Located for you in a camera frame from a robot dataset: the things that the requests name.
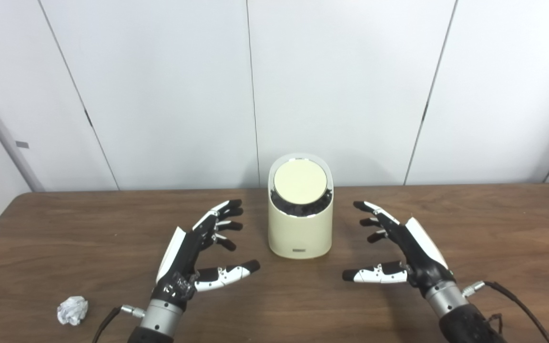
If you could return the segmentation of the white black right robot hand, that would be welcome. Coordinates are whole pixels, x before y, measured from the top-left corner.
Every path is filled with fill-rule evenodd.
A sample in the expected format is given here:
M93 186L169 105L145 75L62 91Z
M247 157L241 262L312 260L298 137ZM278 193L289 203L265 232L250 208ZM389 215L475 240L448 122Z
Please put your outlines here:
M364 227L375 226L377 231L368 236L369 243L388 239L397 244L405 257L404 261L377 263L361 269L343 271L345 282L355 283L403 283L417 288L424 296L441 282L454 282L444 257L425 229L411 217L401 223L383 208L366 201L355 201L353 206L372 215L360 220Z

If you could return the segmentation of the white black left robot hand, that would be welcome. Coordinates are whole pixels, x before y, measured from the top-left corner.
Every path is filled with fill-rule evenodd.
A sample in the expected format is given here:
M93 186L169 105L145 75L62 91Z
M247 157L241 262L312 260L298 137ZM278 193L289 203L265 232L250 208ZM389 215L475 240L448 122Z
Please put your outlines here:
M228 251L236 250L235 243L220 232L242 230L243 224L230 220L230 217L240 216L243 212L242 200L227 200L209 209L189 232L177 227L162 258L150 299L186 311L188 302L196 293L228 286L258 271L261 265L255 259L225 267L195 267L200 253L212 245L220 245Z

